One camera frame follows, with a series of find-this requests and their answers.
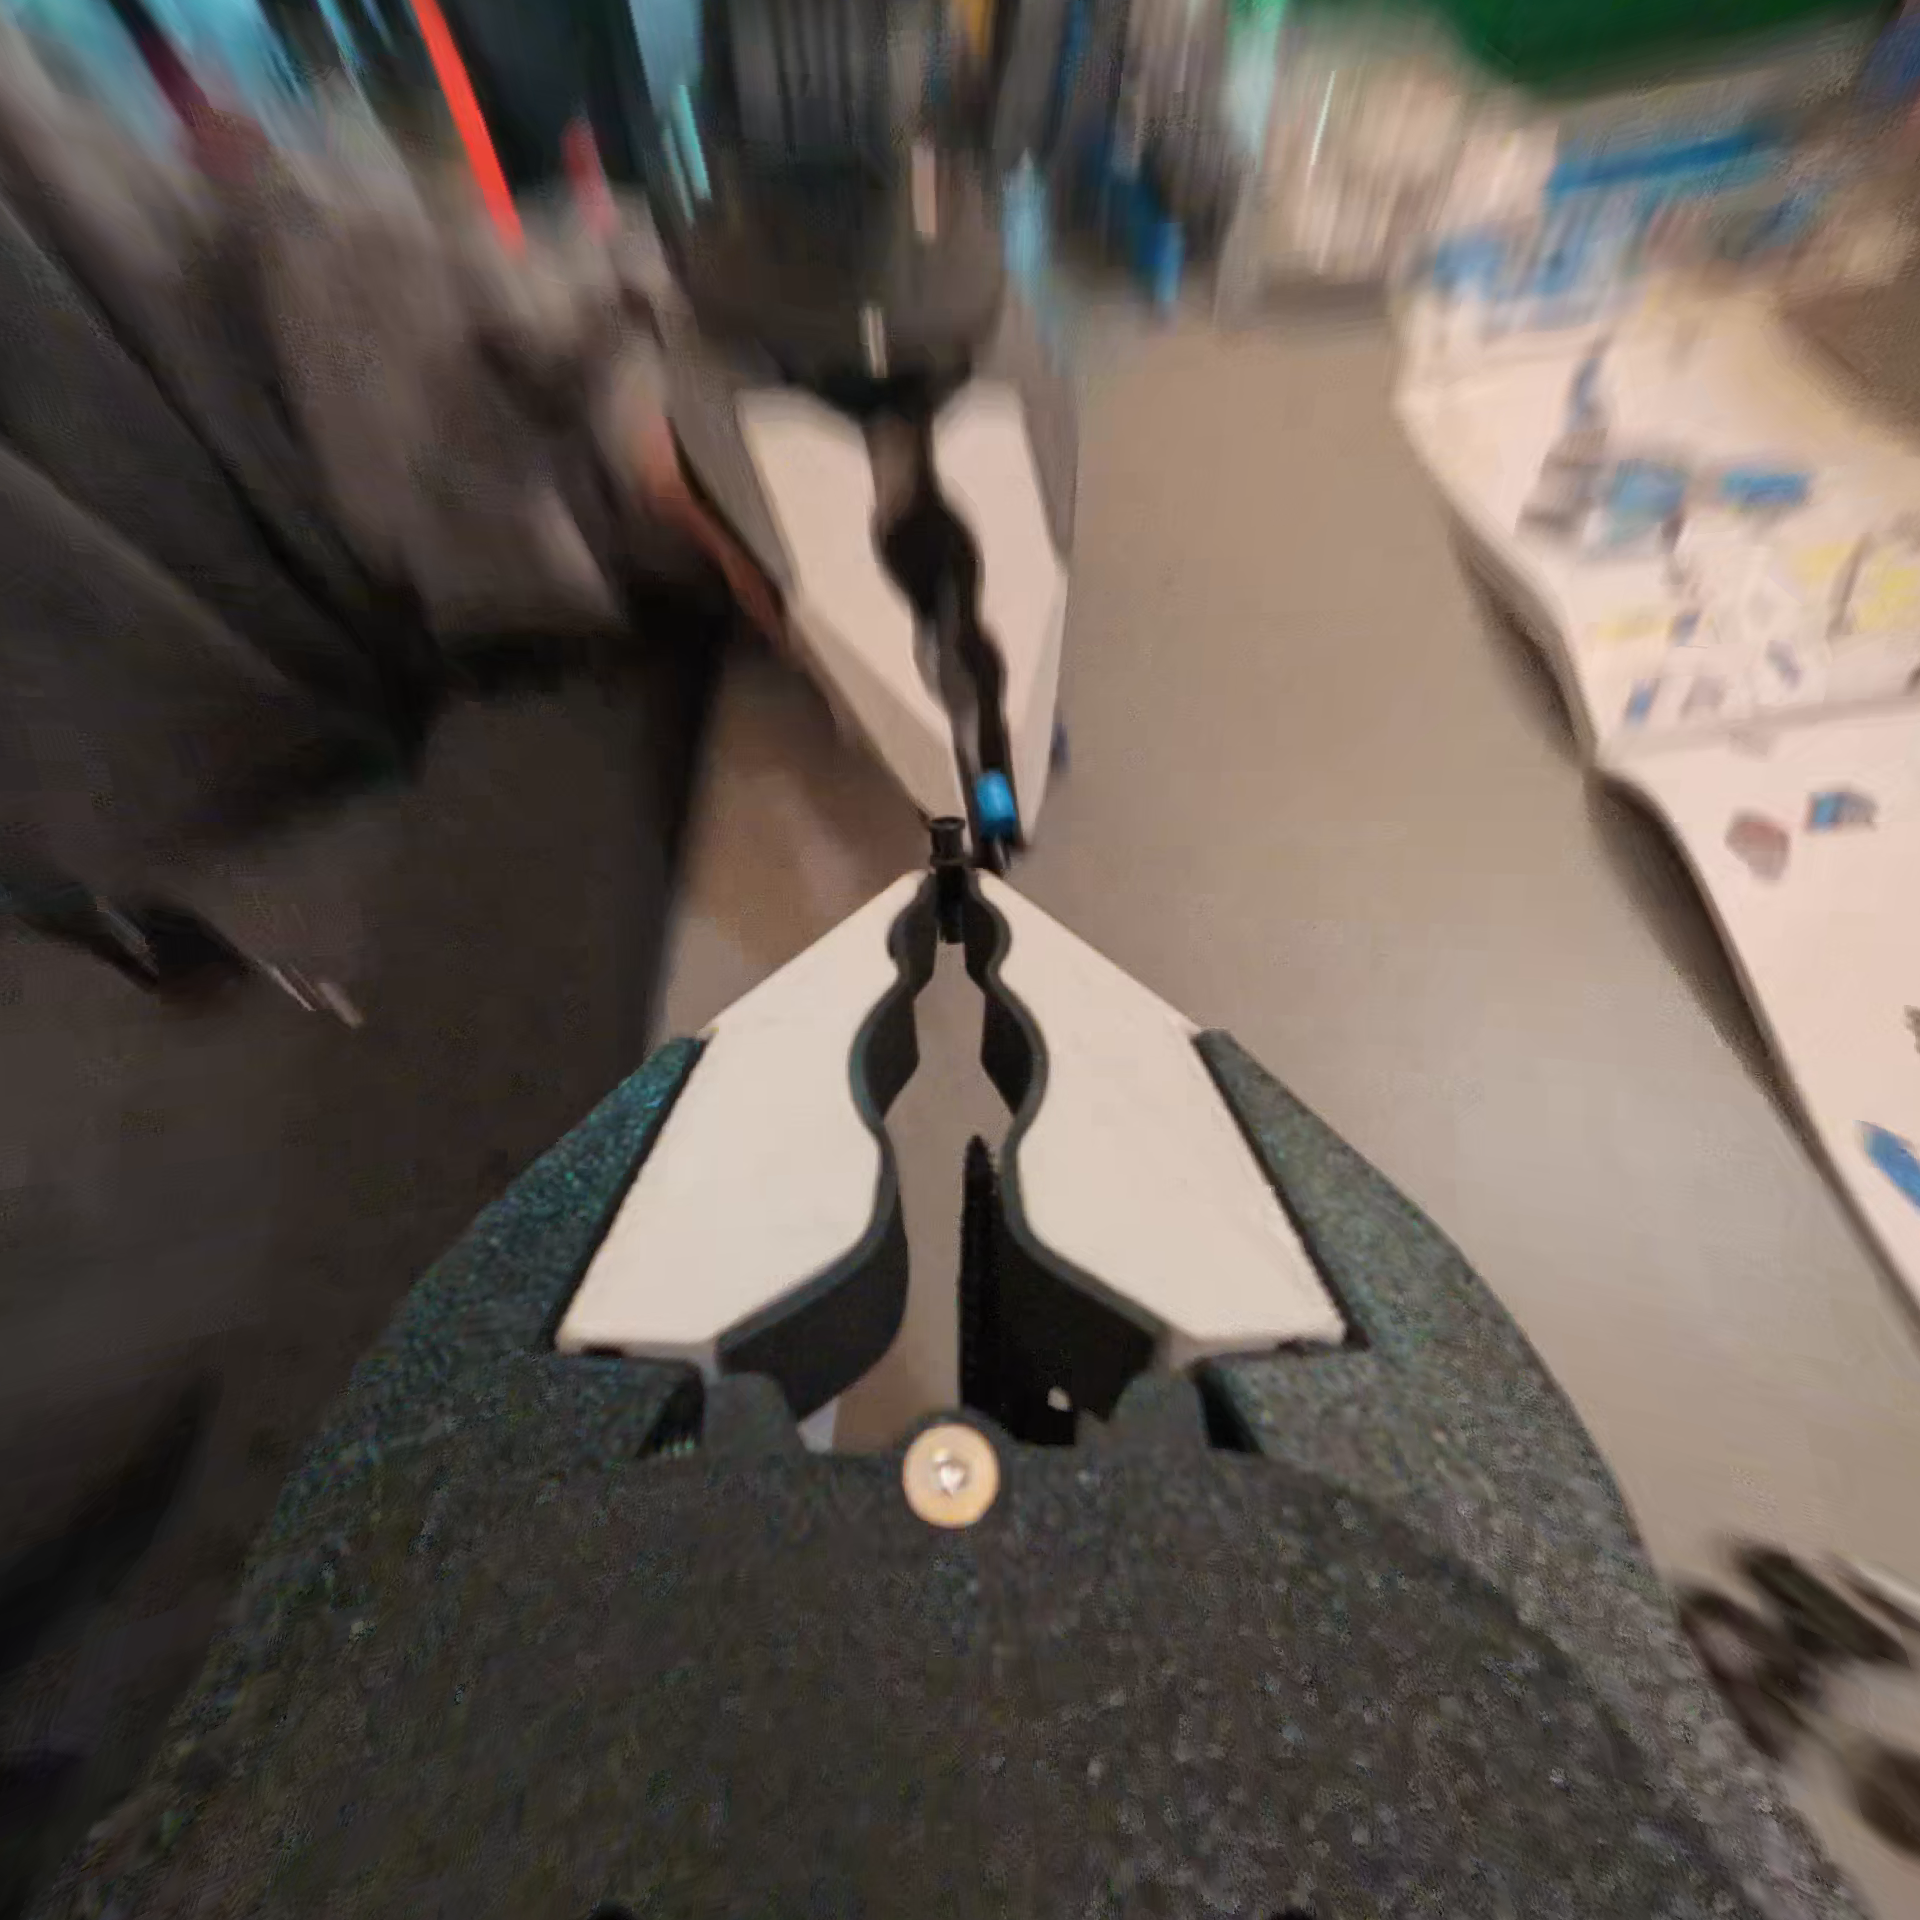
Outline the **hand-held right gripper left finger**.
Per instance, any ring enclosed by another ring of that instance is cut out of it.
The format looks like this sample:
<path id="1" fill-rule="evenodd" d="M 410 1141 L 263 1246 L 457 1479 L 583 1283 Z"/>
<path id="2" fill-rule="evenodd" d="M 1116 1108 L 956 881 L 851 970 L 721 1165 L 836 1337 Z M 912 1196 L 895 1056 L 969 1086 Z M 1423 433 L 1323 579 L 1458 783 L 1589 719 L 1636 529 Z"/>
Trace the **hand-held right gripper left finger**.
<path id="1" fill-rule="evenodd" d="M 886 1116 L 936 947 L 936 886 L 900 876 L 701 1029 L 560 1353 L 769 1377 L 799 1419 L 872 1371 L 909 1287 Z"/>

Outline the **person's left forearm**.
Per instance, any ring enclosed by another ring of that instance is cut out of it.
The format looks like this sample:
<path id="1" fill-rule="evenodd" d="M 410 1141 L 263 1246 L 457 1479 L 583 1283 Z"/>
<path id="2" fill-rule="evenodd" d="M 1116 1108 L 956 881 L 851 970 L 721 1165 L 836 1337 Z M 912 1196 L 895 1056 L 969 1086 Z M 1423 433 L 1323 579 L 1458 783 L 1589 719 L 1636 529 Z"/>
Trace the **person's left forearm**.
<path id="1" fill-rule="evenodd" d="M 687 473 L 669 291 L 632 208 L 511 251 L 394 157 L 292 153 L 185 114 L 331 512 L 448 648 L 604 638 L 637 587 L 779 592 Z"/>

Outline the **person's dark clothing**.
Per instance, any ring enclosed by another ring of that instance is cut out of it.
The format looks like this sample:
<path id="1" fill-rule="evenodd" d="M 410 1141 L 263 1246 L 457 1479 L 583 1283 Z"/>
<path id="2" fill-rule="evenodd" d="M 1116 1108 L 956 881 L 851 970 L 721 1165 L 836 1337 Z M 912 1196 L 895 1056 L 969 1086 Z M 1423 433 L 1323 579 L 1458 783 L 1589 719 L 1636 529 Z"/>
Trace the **person's dark clothing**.
<path id="1" fill-rule="evenodd" d="M 366 1330 L 637 1064 L 728 593 L 440 642 L 331 512 L 185 114 L 511 251 L 566 2 L 3 2 L 3 1755 L 167 1713 Z"/>

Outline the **grey desk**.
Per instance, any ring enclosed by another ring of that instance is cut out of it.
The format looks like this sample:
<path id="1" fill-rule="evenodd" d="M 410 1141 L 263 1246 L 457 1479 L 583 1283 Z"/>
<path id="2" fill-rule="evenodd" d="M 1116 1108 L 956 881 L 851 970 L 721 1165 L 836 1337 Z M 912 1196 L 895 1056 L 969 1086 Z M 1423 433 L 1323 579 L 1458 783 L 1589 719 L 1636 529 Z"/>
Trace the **grey desk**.
<path id="1" fill-rule="evenodd" d="M 1669 839 L 1594 790 L 1348 316 L 1088 303 L 1067 763 L 1022 888 L 1498 1290 L 1669 1578 L 1917 1580 L 1917 1327 Z"/>

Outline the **instruction booklet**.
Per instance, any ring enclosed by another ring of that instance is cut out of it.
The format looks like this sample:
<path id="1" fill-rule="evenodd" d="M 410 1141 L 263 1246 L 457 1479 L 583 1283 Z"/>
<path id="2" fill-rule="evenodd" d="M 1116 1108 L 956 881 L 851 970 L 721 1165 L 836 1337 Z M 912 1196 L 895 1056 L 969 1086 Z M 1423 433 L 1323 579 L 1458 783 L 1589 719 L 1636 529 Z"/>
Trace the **instruction booklet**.
<path id="1" fill-rule="evenodd" d="M 1917 1295 L 1917 433 L 1760 297 L 1416 297 L 1397 418 L 1588 771 L 1666 834 Z"/>

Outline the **pile of building brick pieces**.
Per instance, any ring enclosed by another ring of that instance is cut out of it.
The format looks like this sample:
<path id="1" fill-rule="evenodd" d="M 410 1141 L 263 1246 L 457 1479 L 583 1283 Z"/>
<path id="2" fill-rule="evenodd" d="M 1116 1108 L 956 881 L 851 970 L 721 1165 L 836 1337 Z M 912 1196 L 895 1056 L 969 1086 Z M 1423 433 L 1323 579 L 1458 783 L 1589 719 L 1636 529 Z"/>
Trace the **pile of building brick pieces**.
<path id="1" fill-rule="evenodd" d="M 1692 1580 L 1674 1622 L 1728 1713 L 1771 1763 L 1818 1758 L 1866 1830 L 1917 1856 L 1917 1747 L 1852 1718 L 1870 1679 L 1917 1684 L 1917 1592 L 1835 1561 L 1815 1571 L 1771 1541 L 1732 1541 L 1748 1598 Z"/>

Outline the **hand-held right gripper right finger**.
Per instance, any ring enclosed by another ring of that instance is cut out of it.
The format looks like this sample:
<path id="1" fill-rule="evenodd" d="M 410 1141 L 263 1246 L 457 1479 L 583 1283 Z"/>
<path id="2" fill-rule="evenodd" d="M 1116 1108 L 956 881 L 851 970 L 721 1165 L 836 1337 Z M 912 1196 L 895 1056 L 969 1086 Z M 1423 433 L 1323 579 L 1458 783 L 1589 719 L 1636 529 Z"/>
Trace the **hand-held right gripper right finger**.
<path id="1" fill-rule="evenodd" d="M 1009 1119 L 966 1149 L 963 1403 L 1062 1448 L 1137 1377 L 1342 1349 L 1342 1298 L 1201 1029 L 990 871 L 956 886 L 956 945 Z"/>

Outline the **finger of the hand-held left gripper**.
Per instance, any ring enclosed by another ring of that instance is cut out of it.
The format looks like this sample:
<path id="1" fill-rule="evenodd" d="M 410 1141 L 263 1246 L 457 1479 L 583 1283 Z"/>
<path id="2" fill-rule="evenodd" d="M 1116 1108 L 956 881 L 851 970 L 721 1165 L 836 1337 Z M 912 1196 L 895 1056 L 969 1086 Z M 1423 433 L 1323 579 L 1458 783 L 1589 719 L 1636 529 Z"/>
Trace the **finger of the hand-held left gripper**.
<path id="1" fill-rule="evenodd" d="M 862 427 L 799 390 L 739 403 L 739 427 L 788 559 L 792 641 L 845 731 L 928 818 L 973 800 L 956 721 L 980 709 L 980 544 L 947 496 L 947 447 L 973 393 L 947 403 L 909 501 L 932 496 L 934 610 L 919 610 L 882 553 L 880 482 Z"/>
<path id="2" fill-rule="evenodd" d="M 1067 563 L 1022 397 L 966 384 L 932 427 L 932 479 L 945 531 L 934 660 L 963 811 L 969 818 L 980 771 L 1005 771 L 1025 850 L 1062 755 Z"/>

